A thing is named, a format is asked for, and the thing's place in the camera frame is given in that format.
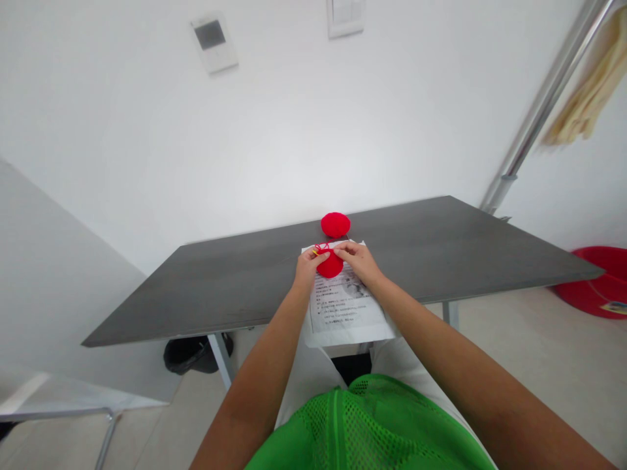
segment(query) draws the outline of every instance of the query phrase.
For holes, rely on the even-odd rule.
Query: gray tabletop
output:
[[[603,270],[451,196],[349,215],[383,273],[423,303],[594,279]],[[266,324],[320,222],[178,248],[83,342],[88,347]]]

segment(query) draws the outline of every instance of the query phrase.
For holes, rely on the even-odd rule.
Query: trash bin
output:
[[[233,340],[222,333],[229,356],[233,353]],[[163,352],[165,367],[178,375],[190,369],[198,372],[213,373],[217,371],[217,362],[206,336],[172,339],[168,341]]]

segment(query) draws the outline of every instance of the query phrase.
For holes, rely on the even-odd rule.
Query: green mesh vest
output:
[[[257,469],[493,469],[474,437],[386,375],[308,401],[246,466]]]

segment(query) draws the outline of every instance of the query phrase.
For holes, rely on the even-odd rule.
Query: floor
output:
[[[627,321],[592,317],[533,289],[461,302],[460,329],[627,469]],[[236,333],[238,364],[260,333]],[[224,395],[218,374],[189,372],[169,406],[123,413],[104,468],[187,469]],[[106,427],[102,416],[20,424],[0,444],[0,470],[92,468]]]

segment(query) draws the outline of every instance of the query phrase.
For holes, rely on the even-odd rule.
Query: red yarn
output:
[[[320,245],[315,246],[315,250],[318,252],[318,255],[322,255],[323,253],[329,253],[329,259],[323,261],[316,268],[321,276],[326,277],[327,279],[331,279],[332,277],[336,277],[344,267],[344,261],[338,255],[336,255],[331,248],[320,248]]]
[[[320,225],[327,236],[341,238],[350,230],[351,220],[342,213],[330,212],[322,218]]]

